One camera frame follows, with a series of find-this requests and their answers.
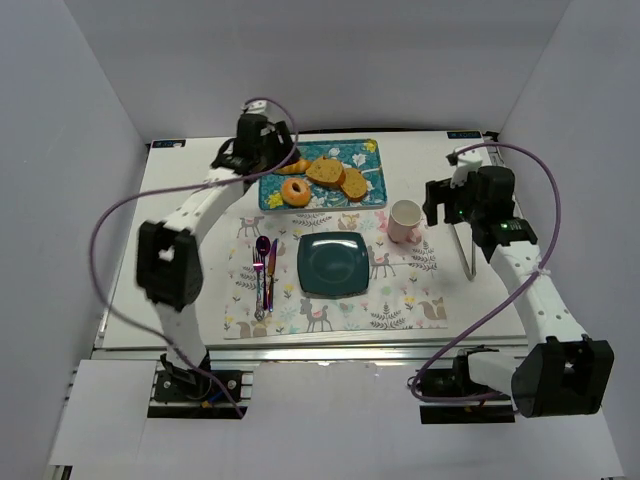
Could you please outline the purple iridescent fork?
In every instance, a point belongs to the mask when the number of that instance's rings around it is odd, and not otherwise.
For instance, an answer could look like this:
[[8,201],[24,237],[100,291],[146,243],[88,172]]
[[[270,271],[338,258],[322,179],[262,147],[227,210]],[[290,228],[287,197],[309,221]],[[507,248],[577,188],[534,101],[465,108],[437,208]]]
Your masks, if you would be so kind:
[[264,261],[256,247],[253,248],[253,269],[256,275],[256,305],[254,318],[258,322],[264,319],[262,273],[264,271]]

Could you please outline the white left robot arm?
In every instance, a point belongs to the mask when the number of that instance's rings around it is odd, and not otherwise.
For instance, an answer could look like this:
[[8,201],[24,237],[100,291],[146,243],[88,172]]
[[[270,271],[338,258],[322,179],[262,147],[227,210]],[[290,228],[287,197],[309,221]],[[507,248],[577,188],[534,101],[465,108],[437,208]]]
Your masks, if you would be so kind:
[[204,283],[202,241],[261,174],[298,158],[285,121],[243,113],[236,135],[220,146],[202,185],[174,212],[139,227],[136,283],[160,318],[170,368],[190,372],[206,364],[207,349],[195,312]]

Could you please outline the left brown bread slice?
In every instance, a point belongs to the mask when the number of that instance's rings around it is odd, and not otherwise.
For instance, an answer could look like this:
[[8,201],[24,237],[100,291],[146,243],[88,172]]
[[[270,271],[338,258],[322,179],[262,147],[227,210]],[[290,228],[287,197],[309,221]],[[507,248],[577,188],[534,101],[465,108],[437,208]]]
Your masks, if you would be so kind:
[[345,178],[343,164],[336,158],[320,157],[306,170],[306,177],[314,184],[338,188]]

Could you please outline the brown bread slice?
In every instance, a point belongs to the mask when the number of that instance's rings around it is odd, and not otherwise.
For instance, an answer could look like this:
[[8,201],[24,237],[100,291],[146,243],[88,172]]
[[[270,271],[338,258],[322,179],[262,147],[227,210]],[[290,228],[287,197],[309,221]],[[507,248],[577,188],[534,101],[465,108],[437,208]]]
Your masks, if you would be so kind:
[[343,164],[336,158],[320,157],[306,170],[306,177],[314,184],[338,188],[345,178]]
[[364,175],[356,168],[346,168],[345,178],[340,189],[350,202],[360,202],[368,193],[368,184]]

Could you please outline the dark teal square plate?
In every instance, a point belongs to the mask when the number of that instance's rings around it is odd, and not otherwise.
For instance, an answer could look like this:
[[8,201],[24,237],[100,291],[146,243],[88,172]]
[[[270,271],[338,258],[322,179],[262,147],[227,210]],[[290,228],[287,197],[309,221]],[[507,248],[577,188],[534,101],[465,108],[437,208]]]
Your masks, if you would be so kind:
[[297,274],[301,290],[312,297],[344,298],[369,287],[369,257],[360,233],[331,231],[300,237]]

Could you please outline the teal floral serving tray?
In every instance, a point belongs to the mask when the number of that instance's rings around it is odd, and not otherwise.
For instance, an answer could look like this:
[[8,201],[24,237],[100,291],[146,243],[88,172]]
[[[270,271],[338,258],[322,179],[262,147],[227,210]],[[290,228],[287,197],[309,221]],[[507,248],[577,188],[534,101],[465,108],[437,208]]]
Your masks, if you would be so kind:
[[387,200],[374,139],[302,142],[294,160],[258,182],[264,212],[381,208]]

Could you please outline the aluminium table frame rail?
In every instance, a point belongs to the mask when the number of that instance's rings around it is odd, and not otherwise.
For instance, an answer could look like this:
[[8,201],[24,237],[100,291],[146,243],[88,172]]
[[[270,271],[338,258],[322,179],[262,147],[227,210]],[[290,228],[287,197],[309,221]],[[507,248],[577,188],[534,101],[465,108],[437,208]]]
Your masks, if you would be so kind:
[[[470,348],[484,345],[522,358],[527,350],[524,339],[494,338],[463,340],[454,348]],[[426,361],[442,346],[435,340],[424,341],[362,341],[318,344],[237,344],[209,348],[210,359],[214,363],[255,363],[255,362],[331,362],[331,361]],[[92,360],[157,360],[161,348],[118,348],[94,349]]]

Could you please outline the pink mug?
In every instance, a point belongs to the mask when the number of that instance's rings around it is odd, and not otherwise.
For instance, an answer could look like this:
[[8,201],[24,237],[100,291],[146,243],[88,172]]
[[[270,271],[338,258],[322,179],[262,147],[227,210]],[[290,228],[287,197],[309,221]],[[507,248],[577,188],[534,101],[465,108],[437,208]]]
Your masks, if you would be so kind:
[[389,211],[387,235],[394,243],[418,245],[422,241],[419,231],[422,211],[418,204],[411,200],[395,202]]

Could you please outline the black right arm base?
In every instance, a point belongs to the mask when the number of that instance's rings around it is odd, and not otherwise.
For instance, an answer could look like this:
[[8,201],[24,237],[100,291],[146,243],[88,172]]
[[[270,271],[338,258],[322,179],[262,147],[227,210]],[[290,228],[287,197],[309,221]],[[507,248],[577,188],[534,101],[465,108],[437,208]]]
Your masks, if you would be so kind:
[[[417,383],[422,396],[435,397],[437,402],[420,407],[423,425],[481,425],[510,424],[516,414],[510,398],[486,385],[474,383],[468,371],[468,358],[476,353],[498,353],[497,349],[484,345],[461,349],[450,368],[429,369]],[[489,400],[471,402],[444,402],[447,397],[466,397],[492,394]]]

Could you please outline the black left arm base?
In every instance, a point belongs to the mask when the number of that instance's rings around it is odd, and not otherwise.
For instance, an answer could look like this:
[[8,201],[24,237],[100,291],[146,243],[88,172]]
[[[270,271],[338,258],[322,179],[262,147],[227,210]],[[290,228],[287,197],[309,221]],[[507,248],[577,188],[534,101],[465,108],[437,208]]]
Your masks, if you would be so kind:
[[[250,371],[209,370],[224,385],[230,397],[245,413],[251,396],[253,373]],[[160,356],[150,394],[147,417],[150,419],[239,420],[235,407],[219,385],[192,370],[175,367]]]

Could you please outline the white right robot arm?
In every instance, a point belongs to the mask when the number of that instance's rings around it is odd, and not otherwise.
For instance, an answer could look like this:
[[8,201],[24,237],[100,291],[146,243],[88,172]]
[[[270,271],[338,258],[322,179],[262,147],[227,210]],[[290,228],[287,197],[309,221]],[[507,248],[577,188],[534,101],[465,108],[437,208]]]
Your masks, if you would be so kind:
[[515,214],[514,188],[514,173],[498,166],[426,185],[428,225],[438,222],[439,208],[445,223],[469,224],[474,244],[513,296],[528,342],[523,360],[485,346],[461,350],[452,366],[454,391],[471,401],[505,395],[527,418],[595,414],[613,350],[589,337],[544,273],[537,236]]

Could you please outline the right brown bread slice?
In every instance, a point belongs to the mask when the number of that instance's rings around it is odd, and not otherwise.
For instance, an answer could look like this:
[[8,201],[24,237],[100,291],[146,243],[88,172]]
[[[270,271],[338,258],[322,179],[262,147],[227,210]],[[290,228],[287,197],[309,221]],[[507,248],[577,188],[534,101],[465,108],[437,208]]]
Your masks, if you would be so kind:
[[350,202],[360,202],[368,193],[368,184],[364,175],[356,168],[346,168],[345,178],[340,189]]

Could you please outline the animal print placemat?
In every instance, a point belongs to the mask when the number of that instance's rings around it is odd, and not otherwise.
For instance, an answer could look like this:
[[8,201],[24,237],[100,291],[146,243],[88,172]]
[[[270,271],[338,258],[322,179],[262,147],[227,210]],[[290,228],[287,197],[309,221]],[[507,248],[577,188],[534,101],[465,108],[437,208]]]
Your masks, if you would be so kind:
[[[436,254],[424,230],[395,244],[386,233],[386,210],[275,216],[265,232],[277,240],[274,307],[255,317],[256,280],[250,265],[253,238],[240,238],[229,252],[222,320],[226,339],[247,339],[338,331],[443,328],[444,299],[436,285]],[[306,234],[358,233],[368,260],[369,286],[355,296],[316,299],[303,291],[297,250]]]

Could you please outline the golden croissant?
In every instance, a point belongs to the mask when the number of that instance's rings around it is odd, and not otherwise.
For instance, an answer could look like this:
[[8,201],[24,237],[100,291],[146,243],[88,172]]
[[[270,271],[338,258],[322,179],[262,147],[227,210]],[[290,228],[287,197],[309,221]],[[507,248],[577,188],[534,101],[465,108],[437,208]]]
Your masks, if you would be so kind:
[[277,169],[275,174],[278,175],[296,175],[303,174],[312,165],[312,162],[304,158],[300,158],[297,162]]

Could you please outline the purple iridescent knife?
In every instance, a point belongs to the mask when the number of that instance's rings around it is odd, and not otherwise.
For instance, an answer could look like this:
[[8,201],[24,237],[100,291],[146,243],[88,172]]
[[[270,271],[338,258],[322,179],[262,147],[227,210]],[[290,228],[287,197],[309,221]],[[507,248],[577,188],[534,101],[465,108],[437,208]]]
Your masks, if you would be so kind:
[[277,249],[278,249],[278,240],[275,239],[272,242],[269,258],[267,262],[267,274],[266,274],[266,289],[265,289],[265,298],[264,298],[264,306],[269,311],[273,311],[273,287],[274,287],[274,274],[276,269],[276,261],[277,261]]

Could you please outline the glazed donut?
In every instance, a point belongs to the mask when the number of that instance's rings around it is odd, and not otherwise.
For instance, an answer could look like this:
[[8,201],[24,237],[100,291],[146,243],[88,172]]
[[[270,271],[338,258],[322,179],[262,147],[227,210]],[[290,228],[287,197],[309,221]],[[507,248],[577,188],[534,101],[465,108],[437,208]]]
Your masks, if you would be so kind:
[[312,192],[306,181],[300,178],[289,178],[281,187],[281,196],[287,205],[302,208],[309,204]]

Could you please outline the metal tongs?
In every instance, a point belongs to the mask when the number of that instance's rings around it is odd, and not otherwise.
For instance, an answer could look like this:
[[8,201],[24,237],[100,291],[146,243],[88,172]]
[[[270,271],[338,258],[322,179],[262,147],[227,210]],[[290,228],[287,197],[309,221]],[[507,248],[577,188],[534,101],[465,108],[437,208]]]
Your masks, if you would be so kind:
[[460,223],[451,225],[449,229],[463,273],[466,279],[472,282],[476,278],[477,258],[476,245],[472,238],[471,228],[467,224]]

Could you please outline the purple iridescent spoon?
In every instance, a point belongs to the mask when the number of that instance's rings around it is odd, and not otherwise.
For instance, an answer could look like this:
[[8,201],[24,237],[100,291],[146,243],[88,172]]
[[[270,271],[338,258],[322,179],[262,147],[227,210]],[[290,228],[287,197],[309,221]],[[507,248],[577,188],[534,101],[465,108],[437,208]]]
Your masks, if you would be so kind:
[[264,263],[266,257],[271,251],[271,241],[267,236],[261,235],[256,239],[255,243],[256,251],[261,259],[261,262]]

